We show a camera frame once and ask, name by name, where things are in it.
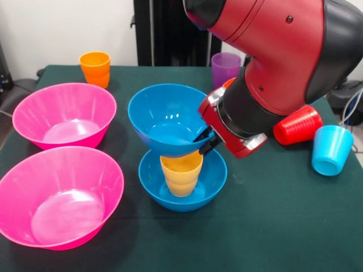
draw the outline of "green tablecloth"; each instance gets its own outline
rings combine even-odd
[[[84,82],[78,66],[48,66],[38,88]],[[0,271],[362,271],[363,171],[354,154],[338,177],[310,167],[311,143],[282,147],[270,139],[236,160],[222,146],[229,175],[210,204],[179,214],[156,204],[138,179],[147,148],[127,116],[131,97],[156,83],[212,89],[204,67],[112,67],[108,90],[118,103],[98,147],[121,165],[125,193],[101,232],[79,248],[52,252],[0,237]],[[315,103],[325,124],[335,118]],[[12,132],[0,152],[0,177],[40,149]]]

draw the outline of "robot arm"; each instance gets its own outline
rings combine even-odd
[[[199,112],[238,158],[257,150],[264,133],[332,90],[363,57],[363,13],[345,0],[184,0],[198,27],[252,56],[227,89]]]

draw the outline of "plastic bowl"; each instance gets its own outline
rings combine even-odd
[[[208,140],[193,143],[207,127],[198,113],[205,98],[206,94],[188,86],[153,85],[133,96],[128,114],[136,133],[151,150],[162,156],[184,156]]]
[[[68,146],[33,155],[0,181],[0,233],[28,247],[67,250],[92,239],[124,191],[107,154]]]
[[[138,175],[142,186],[157,203],[169,210],[185,213],[207,205],[216,197],[226,183],[227,166],[216,150],[211,151],[204,157],[197,185],[187,197],[177,197],[170,193],[159,156],[152,151],[142,158]]]
[[[96,147],[116,114],[116,100],[98,86],[65,83],[25,98],[15,108],[15,130],[43,150],[60,146]]]

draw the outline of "blue bowl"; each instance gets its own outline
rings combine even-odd
[[[151,150],[138,167],[142,186],[161,206],[178,212],[197,210],[208,204],[222,189],[227,179],[227,166],[222,156],[213,150],[204,157],[198,183],[192,194],[176,197],[170,193],[160,165],[160,157]]]
[[[128,115],[136,133],[151,150],[162,156],[184,156],[200,149],[209,139],[193,143],[207,127],[198,113],[205,98],[206,94],[188,86],[153,85],[132,97]]]

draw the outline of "orange cup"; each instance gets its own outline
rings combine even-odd
[[[105,52],[88,52],[81,55],[79,64],[89,84],[107,88],[109,83],[110,57]]]
[[[190,195],[198,182],[203,155],[199,150],[179,158],[160,157],[165,182],[170,193],[177,197]]]

